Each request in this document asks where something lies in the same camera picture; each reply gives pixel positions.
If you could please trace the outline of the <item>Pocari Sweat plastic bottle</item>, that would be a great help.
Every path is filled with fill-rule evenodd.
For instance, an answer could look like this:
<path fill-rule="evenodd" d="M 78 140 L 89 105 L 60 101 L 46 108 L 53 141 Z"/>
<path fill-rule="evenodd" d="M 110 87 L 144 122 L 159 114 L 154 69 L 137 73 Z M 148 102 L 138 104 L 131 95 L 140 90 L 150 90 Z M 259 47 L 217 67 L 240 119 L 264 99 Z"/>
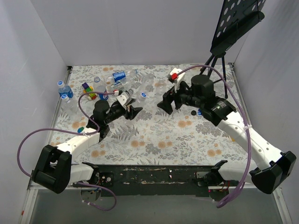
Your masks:
<path fill-rule="evenodd" d="M 61 85 L 58 87 L 58 93 L 60 96 L 67 95 L 69 98 L 73 98 L 73 91 L 70 86 L 68 85 Z"/>

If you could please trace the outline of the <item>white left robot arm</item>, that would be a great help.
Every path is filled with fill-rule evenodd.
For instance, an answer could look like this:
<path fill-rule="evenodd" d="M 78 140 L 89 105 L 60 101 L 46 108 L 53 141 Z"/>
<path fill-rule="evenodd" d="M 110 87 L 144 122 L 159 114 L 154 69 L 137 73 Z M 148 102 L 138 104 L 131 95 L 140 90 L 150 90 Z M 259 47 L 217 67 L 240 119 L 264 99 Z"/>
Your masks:
<path fill-rule="evenodd" d="M 141 110 L 141 107 L 134 108 L 132 105 L 122 106 L 119 101 L 112 105 L 107 101 L 97 101 L 85 134 L 77 135 L 55 147 L 47 145 L 42 149 L 32 172 L 32 181 L 57 194 L 76 182 L 85 182 L 90 187 L 96 186 L 100 180 L 98 166 L 88 162 L 74 165 L 74 160 L 107 136 L 110 122 L 121 116 L 132 120 Z"/>

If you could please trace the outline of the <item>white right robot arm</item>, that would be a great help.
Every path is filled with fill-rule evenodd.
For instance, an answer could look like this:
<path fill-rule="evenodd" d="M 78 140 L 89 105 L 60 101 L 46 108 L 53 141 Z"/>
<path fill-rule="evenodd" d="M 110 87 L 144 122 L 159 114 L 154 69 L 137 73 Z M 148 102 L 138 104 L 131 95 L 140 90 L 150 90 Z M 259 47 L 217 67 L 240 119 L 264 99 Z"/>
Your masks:
<path fill-rule="evenodd" d="M 232 137 L 255 162 L 249 167 L 245 181 L 254 184 L 261 192 L 271 194 L 290 175 L 296 155 L 291 151 L 282 152 L 246 125 L 236 108 L 216 95 L 214 83 L 208 76 L 193 76 L 190 86 L 183 77 L 177 73 L 168 76 L 174 86 L 157 106 L 168 114 L 173 112 L 172 103 L 176 109 L 182 105 L 198 108 L 206 120 Z"/>

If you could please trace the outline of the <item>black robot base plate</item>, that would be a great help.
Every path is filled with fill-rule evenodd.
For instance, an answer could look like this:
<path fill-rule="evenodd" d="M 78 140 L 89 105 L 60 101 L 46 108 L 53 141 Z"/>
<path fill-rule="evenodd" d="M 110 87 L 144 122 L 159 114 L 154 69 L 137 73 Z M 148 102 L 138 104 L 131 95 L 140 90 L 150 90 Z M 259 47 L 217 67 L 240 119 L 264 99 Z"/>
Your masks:
<path fill-rule="evenodd" d="M 235 180 L 213 180 L 213 166 L 181 165 L 91 165 L 89 184 L 105 187 L 117 196 L 190 195 L 208 197 L 209 190 L 220 190 L 221 196 L 235 187 Z"/>

